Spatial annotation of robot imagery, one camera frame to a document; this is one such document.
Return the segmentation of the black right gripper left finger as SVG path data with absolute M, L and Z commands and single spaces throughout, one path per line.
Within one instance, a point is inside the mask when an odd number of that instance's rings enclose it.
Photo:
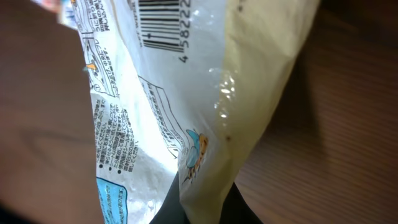
M 176 173 L 166 198 L 150 224 L 190 224 L 180 203 L 179 179 Z

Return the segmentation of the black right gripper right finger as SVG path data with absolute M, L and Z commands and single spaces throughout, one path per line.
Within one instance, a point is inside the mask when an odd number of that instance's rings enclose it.
M 232 184 L 224 200 L 220 224 L 262 224 L 245 202 L 235 183 Z

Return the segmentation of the large beige snack bag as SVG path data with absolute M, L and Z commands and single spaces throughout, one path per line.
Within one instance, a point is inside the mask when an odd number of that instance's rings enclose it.
M 318 0 L 64 0 L 90 83 L 106 223 L 149 223 L 178 173 L 190 223 L 219 223 Z

